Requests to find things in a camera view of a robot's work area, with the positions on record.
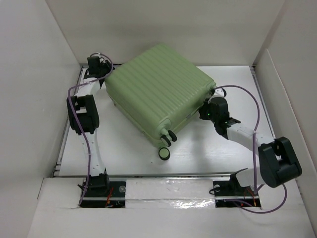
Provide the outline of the green hard-shell suitcase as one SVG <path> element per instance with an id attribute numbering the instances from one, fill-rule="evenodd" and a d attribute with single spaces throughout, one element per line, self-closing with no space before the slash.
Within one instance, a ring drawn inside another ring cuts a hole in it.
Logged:
<path id="1" fill-rule="evenodd" d="M 170 46 L 159 43 L 117 67 L 105 80 L 118 109 L 170 158 L 176 134 L 211 96 L 215 81 Z"/>

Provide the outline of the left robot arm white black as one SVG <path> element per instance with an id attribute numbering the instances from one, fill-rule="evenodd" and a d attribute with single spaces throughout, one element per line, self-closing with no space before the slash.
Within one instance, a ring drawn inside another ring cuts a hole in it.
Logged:
<path id="1" fill-rule="evenodd" d="M 110 182 L 97 140 L 100 118 L 95 95 L 112 73 L 113 63 L 102 53 L 91 54 L 87 63 L 83 82 L 68 89 L 66 99 L 70 127 L 83 140 L 84 154 L 88 159 L 86 181 L 79 186 L 82 198 L 103 197 L 110 192 Z"/>

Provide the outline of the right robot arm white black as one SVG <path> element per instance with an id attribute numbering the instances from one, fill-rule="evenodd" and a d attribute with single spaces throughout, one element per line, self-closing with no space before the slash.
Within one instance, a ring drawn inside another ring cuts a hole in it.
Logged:
<path id="1" fill-rule="evenodd" d="M 229 182 L 230 192 L 240 195 L 248 186 L 268 185 L 276 188 L 302 175 L 302 167 L 291 141 L 286 137 L 265 136 L 243 125 L 229 114 L 228 103 L 222 97 L 205 100 L 199 118 L 213 123 L 223 138 L 236 142 L 253 153 L 251 169 L 241 169 Z"/>

